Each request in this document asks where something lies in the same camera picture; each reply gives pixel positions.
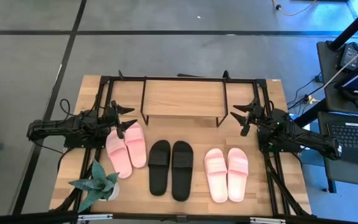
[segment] succulent plant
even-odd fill
[[[114,190],[119,173],[106,176],[103,167],[93,159],[92,176],[93,179],[80,179],[69,182],[74,187],[88,192],[85,200],[81,203],[78,212],[82,212],[95,201],[104,198],[108,199]]]

